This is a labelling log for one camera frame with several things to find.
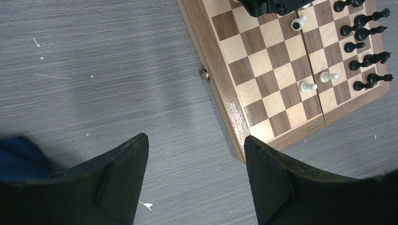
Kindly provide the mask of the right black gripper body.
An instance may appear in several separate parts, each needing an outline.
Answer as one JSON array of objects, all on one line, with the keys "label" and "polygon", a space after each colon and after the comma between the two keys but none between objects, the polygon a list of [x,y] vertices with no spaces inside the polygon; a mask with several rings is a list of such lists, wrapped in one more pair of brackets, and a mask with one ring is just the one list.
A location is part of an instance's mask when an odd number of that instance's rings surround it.
[{"label": "right black gripper body", "polygon": [[264,14],[284,16],[304,6],[310,6],[314,0],[238,0],[250,16]]}]

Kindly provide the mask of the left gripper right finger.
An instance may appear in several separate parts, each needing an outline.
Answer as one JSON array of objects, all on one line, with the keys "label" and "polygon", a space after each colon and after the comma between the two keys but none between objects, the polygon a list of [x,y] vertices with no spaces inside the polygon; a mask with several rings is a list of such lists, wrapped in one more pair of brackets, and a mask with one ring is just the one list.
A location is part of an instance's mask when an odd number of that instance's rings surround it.
[{"label": "left gripper right finger", "polygon": [[398,172],[357,179],[316,168],[258,138],[245,138],[260,225],[395,225]]}]

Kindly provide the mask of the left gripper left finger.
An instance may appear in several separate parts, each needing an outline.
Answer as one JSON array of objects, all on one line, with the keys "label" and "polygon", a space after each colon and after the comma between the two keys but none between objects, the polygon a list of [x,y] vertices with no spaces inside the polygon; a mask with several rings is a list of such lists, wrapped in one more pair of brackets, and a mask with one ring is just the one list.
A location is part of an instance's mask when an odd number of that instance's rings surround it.
[{"label": "left gripper left finger", "polygon": [[140,133],[47,179],[0,180],[3,225],[131,225],[148,161]]}]

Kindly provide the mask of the wooden chess board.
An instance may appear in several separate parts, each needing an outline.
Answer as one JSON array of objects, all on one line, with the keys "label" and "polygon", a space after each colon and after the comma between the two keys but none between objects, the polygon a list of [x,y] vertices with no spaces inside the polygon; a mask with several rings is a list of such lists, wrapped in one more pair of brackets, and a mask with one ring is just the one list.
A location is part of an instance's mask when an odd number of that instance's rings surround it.
[{"label": "wooden chess board", "polygon": [[[241,161],[249,135],[282,150],[389,91],[384,64],[349,68],[352,61],[383,51],[381,35],[359,42],[354,34],[340,33],[359,15],[381,17],[374,0],[341,12],[332,0],[314,0],[284,16],[259,17],[237,0],[177,4]],[[303,15],[303,29],[293,31],[291,22]],[[339,78],[322,83],[324,71]],[[318,88],[301,92],[301,81]],[[355,91],[355,81],[374,87]]]}]

